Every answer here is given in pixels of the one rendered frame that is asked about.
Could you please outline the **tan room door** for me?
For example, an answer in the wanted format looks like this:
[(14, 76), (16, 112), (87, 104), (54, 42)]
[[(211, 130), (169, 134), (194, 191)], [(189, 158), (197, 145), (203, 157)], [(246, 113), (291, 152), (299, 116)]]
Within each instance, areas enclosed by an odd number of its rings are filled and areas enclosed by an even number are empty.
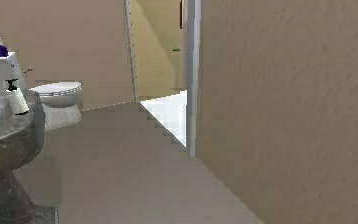
[(131, 0), (139, 100), (178, 94), (184, 72), (185, 0)]

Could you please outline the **white toilet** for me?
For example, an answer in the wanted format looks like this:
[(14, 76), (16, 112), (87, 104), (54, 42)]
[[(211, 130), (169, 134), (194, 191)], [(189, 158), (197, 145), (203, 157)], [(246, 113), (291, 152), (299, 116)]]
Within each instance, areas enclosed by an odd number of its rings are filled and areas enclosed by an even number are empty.
[[(28, 90), (15, 52), (0, 57), (0, 93), (8, 91), (12, 83), (22, 93)], [(79, 81), (61, 81), (31, 88), (39, 94), (45, 112), (45, 129), (54, 130), (77, 124), (81, 121), (83, 106), (83, 84)]]

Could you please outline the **white soap dispenser bottle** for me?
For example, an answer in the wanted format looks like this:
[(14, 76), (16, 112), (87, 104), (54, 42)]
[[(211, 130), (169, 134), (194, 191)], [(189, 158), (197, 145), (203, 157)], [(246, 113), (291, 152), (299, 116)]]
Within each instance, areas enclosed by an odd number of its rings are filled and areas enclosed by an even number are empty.
[(6, 94), (12, 109), (12, 112), (15, 115), (23, 115), (29, 111), (29, 107), (26, 103), (24, 95), (19, 87), (15, 84), (16, 79), (8, 79), (8, 87), (6, 89)]

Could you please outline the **grey stone pedestal sink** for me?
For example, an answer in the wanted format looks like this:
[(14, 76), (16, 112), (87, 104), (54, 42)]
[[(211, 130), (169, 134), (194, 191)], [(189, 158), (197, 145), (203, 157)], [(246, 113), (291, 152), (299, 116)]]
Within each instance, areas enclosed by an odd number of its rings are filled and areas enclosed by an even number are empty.
[(31, 162), (44, 144), (45, 113), (37, 92), (23, 92), (29, 111), (16, 115), (0, 95), (0, 224), (35, 224), (35, 205), (13, 171)]

